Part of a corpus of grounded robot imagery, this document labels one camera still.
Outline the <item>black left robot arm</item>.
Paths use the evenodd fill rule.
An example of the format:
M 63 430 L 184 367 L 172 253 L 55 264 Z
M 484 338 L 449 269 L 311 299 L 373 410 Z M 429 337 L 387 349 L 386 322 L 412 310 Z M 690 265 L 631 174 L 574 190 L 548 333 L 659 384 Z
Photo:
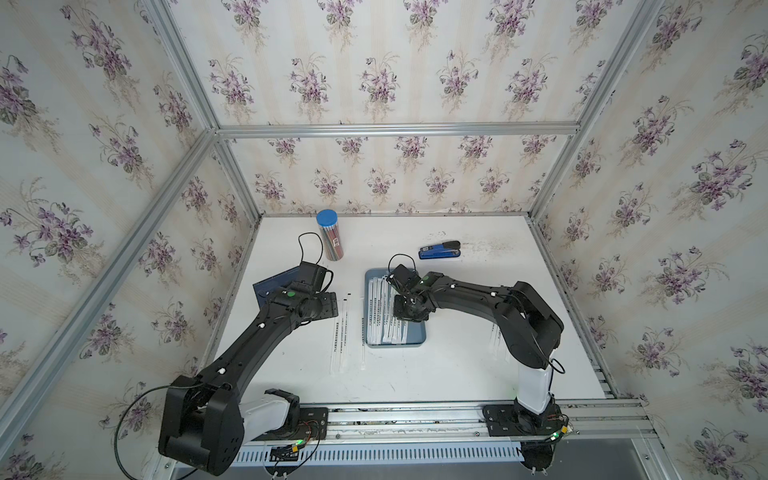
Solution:
M 289 438 L 300 430 L 300 400 L 267 389 L 243 396 L 270 354 L 294 330 L 338 316 L 333 292 L 297 289 L 270 294 L 251 325 L 196 376 L 181 375 L 168 388 L 158 441 L 159 453 L 218 476 L 243 444 L 268 434 Z

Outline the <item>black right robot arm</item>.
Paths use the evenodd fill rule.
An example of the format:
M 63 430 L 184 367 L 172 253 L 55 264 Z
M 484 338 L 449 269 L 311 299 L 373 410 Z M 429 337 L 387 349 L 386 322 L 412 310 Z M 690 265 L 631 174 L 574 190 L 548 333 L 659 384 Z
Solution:
M 393 315 L 399 320 L 425 322 L 443 309 L 493 323 L 519 365 L 516 405 L 532 415 L 544 414 L 553 402 L 553 374 L 565 372 L 553 358 L 564 323 L 532 285 L 484 286 L 438 272 L 421 276 L 404 265 L 388 273 L 386 281 L 396 292 Z

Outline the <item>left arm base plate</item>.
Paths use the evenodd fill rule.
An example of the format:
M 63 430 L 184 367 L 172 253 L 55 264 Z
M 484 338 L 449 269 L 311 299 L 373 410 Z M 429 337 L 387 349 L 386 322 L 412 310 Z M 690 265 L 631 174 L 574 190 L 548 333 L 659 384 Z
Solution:
M 277 429 L 258 436 L 251 435 L 248 441 L 298 441 L 324 440 L 327 436 L 329 409 L 300 405 L 290 411 L 284 423 Z

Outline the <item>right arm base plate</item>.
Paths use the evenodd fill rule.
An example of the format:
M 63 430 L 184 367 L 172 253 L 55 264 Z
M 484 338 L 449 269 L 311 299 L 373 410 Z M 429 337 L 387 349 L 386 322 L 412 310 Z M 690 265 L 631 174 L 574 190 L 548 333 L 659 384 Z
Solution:
M 553 398 L 542 413 L 534 413 L 515 400 L 513 403 L 484 405 L 481 409 L 491 437 L 559 438 L 569 419 Z

